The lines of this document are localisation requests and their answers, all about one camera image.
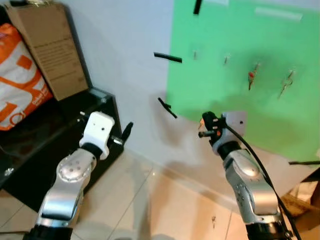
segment white wall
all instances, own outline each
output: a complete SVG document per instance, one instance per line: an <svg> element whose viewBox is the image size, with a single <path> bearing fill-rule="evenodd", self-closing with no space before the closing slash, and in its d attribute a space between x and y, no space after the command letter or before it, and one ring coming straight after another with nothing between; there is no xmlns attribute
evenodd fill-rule
<svg viewBox="0 0 320 240"><path fill-rule="evenodd" d="M198 139L198 124L174 119L157 100L165 99L168 62L153 52L170 52L174 1L62 2L71 10L93 85L116 96L122 127L134 122L126 147L233 199L221 159L207 140ZM282 157L258 154L280 194L311 172L289 168Z"/></svg>

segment robotic arm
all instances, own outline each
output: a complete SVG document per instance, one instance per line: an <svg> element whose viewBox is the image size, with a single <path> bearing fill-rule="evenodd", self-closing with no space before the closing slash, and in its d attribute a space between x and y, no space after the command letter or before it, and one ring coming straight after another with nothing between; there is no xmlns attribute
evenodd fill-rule
<svg viewBox="0 0 320 240"><path fill-rule="evenodd" d="M226 127L243 136L246 120L244 112L225 112L221 118L206 112L201 119L206 131L199 132L199 137L210 137L213 152L223 159L249 240L291 240L274 189L249 151L241 149L240 140Z"/></svg>
<svg viewBox="0 0 320 240"><path fill-rule="evenodd" d="M109 155L107 141L114 124L114 119L102 112L90 114L79 148L58 164L55 182L44 197L36 224L23 240L71 238L91 172L97 161ZM121 139L114 141L123 144Z"/></svg>

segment tiled floor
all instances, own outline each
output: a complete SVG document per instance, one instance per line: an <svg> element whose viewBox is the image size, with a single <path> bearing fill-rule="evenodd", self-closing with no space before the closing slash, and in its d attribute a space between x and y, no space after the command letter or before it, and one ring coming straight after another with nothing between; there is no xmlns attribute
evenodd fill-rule
<svg viewBox="0 0 320 240"><path fill-rule="evenodd" d="M0 232L28 231L36 217L0 192ZM313 236L305 239L319 239ZM247 240L247 233L238 214L126 152L86 194L72 240Z"/></svg>

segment green wall panel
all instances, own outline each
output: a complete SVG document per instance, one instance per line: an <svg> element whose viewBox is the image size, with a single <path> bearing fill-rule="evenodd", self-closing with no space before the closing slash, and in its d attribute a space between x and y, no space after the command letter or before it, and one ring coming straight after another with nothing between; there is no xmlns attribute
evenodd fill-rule
<svg viewBox="0 0 320 240"><path fill-rule="evenodd" d="M205 111L246 111L245 138L295 161L314 161L320 138L320 44L317 11L231 0L226 5L175 0L167 102L192 121ZM283 11L285 18L256 13ZM248 72L260 66L251 91ZM278 98L282 81L293 84Z"/></svg>

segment orange bag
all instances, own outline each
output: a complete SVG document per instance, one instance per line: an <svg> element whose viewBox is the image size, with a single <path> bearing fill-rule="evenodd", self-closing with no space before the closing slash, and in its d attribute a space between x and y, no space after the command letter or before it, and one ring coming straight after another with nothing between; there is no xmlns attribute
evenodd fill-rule
<svg viewBox="0 0 320 240"><path fill-rule="evenodd" d="M10 24L0 26L0 130L13 128L52 98L42 74Z"/></svg>

